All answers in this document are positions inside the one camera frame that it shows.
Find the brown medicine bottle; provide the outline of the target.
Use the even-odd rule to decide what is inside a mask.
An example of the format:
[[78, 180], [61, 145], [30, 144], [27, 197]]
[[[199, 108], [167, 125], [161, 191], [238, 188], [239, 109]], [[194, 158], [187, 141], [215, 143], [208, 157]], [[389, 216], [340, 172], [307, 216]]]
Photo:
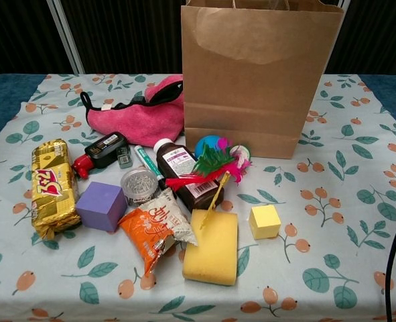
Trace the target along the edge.
[[[169, 179], [179, 179], [182, 175], [191, 174], [197, 159], [191, 151], [184, 145], [175, 144], [169, 138], [158, 140], [153, 151], [156, 154], [157, 166], [159, 171], [166, 178], [166, 185]], [[218, 188], [219, 183], [216, 180], [189, 183], [175, 188], [170, 188], [181, 199], [186, 208], [192, 212], [193, 209], [209, 208]]]

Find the blue ball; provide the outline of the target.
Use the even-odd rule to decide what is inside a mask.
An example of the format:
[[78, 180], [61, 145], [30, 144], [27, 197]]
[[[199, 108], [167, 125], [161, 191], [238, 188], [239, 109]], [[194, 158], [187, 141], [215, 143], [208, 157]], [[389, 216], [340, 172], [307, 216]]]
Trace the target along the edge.
[[208, 146], [210, 149], [213, 149], [215, 151], [222, 150], [226, 148], [226, 141], [224, 138], [221, 138], [220, 136], [205, 136], [201, 138], [197, 144], [195, 145], [194, 148], [194, 155], [195, 157], [199, 158], [201, 155], [204, 153], [204, 146]]

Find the colourful feather toy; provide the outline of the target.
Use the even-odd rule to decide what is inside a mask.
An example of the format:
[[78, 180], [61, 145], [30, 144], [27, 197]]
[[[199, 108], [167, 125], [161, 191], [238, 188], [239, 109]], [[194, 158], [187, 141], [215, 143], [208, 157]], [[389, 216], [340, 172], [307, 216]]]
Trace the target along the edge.
[[220, 186], [204, 215], [200, 229], [203, 229], [206, 225], [208, 218], [214, 211], [216, 200], [219, 197], [221, 189], [229, 181], [230, 177], [233, 176], [235, 182], [239, 184], [244, 175], [246, 175], [246, 169], [251, 165], [250, 159], [244, 166], [239, 168], [237, 166], [237, 161], [230, 154], [230, 150], [233, 146], [227, 138], [224, 139], [226, 141], [226, 148], [222, 150], [215, 151], [208, 146], [204, 146], [204, 153], [198, 158], [191, 174], [182, 175], [179, 179], [168, 180], [169, 187], [172, 185], [175, 188], [179, 188], [185, 184], [208, 182], [218, 180], [222, 177], [219, 182]]

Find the pink towel black trim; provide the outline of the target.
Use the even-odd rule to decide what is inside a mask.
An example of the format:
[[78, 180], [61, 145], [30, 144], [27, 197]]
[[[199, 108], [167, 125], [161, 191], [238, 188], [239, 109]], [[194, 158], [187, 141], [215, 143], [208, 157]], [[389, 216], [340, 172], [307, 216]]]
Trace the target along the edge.
[[184, 130], [183, 76], [174, 74], [149, 87], [140, 99], [117, 103], [110, 109], [94, 107], [86, 91], [80, 98], [87, 124], [107, 135], [117, 131], [131, 144], [153, 147], [163, 138], [177, 140]]

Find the black pleated partition panel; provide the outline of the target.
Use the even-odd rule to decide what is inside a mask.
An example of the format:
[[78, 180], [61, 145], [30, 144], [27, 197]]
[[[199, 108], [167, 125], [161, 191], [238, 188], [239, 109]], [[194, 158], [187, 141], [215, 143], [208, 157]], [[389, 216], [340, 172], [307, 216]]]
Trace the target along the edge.
[[186, 0], [60, 0], [85, 73], [182, 71]]
[[0, 0], [0, 74], [72, 74], [47, 0]]
[[327, 74], [396, 75], [396, 0], [350, 1]]

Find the round clear pin tin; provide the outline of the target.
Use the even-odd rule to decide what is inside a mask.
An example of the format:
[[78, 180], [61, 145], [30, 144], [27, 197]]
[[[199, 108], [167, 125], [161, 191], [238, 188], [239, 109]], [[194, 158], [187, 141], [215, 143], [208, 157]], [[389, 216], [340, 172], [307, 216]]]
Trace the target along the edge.
[[156, 175], [146, 168], [134, 168], [121, 178], [121, 188], [132, 207], [140, 206], [152, 200], [159, 192]]

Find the green white tube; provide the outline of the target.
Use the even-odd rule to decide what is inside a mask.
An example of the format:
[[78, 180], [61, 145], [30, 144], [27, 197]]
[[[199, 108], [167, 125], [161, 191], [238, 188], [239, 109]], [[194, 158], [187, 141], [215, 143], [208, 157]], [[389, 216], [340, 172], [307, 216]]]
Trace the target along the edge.
[[155, 174], [155, 176], [157, 177], [157, 180], [159, 182], [161, 182], [164, 179], [164, 177], [161, 174], [161, 172], [159, 171], [157, 165], [149, 157], [149, 155], [147, 154], [145, 149], [140, 145], [136, 145], [133, 150], [134, 150], [136, 156], [138, 157], [138, 159], [140, 160], [140, 162], [142, 163], [142, 165], [144, 165], [147, 169], [152, 171]]

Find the small yellow cube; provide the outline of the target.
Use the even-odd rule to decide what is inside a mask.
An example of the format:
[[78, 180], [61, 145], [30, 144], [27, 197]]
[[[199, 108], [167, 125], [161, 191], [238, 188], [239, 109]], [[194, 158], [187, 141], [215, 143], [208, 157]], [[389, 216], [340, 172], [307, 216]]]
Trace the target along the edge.
[[281, 227], [281, 220], [274, 205], [252, 207], [249, 226], [254, 239], [275, 238]]

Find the purple foam cube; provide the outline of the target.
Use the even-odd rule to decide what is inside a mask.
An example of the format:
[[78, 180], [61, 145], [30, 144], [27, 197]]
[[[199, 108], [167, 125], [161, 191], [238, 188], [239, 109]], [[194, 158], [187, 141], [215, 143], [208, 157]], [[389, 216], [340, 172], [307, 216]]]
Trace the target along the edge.
[[117, 230], [126, 210], [122, 188], [101, 182], [91, 182], [76, 203], [76, 211], [84, 226], [107, 232]]

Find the brown paper bag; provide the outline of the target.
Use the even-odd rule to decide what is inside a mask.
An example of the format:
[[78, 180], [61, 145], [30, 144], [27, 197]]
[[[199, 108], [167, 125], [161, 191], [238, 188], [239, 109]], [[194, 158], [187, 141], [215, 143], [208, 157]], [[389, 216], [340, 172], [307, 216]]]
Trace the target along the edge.
[[343, 16], [321, 0], [187, 0], [187, 147], [217, 135], [253, 156], [290, 159]]

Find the floral tablecloth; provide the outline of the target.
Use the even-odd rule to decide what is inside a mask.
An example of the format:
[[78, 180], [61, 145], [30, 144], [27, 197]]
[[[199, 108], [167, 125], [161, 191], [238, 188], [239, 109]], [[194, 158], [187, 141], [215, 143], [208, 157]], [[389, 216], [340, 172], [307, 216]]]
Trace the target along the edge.
[[[151, 276], [123, 231], [77, 227], [43, 240], [31, 225], [31, 153], [61, 138], [71, 157], [98, 139], [79, 94], [128, 103], [161, 74], [47, 74], [0, 131], [0, 322], [385, 320], [396, 232], [396, 119], [356, 74], [324, 75], [290, 160], [254, 158], [226, 186], [239, 218], [237, 281], [182, 276], [185, 244]], [[275, 238], [254, 239], [252, 207], [274, 205]]]

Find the yellow sponge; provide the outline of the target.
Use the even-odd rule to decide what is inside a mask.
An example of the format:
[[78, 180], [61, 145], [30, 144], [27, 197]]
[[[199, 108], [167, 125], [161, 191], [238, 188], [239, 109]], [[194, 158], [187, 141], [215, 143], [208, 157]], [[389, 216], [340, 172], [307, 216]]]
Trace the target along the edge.
[[198, 245], [186, 247], [185, 279], [232, 286], [237, 279], [238, 218], [235, 213], [195, 209], [191, 225]]

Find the blue table cover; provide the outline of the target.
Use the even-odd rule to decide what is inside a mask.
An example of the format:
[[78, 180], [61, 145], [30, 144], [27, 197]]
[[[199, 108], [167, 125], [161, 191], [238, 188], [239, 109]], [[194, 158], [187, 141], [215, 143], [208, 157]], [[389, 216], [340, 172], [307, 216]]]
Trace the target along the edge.
[[[396, 119], [396, 75], [361, 74], [359, 77]], [[21, 103], [28, 101], [43, 79], [42, 74], [0, 74], [0, 131], [19, 113]]]

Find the green white round toy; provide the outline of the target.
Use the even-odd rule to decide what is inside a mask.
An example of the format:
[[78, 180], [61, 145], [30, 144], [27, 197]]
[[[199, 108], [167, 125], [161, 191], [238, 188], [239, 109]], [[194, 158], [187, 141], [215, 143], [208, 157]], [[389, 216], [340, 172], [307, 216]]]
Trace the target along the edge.
[[233, 146], [230, 150], [230, 154], [237, 161], [237, 166], [239, 168], [244, 166], [251, 159], [250, 151], [242, 145]]

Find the gold biscuit pack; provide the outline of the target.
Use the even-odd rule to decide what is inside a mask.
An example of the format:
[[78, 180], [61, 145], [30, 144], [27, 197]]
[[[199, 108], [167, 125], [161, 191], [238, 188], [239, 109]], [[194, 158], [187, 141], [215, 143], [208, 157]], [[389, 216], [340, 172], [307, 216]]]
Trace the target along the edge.
[[31, 224], [46, 240], [81, 223], [79, 198], [67, 143], [50, 140], [31, 153]]

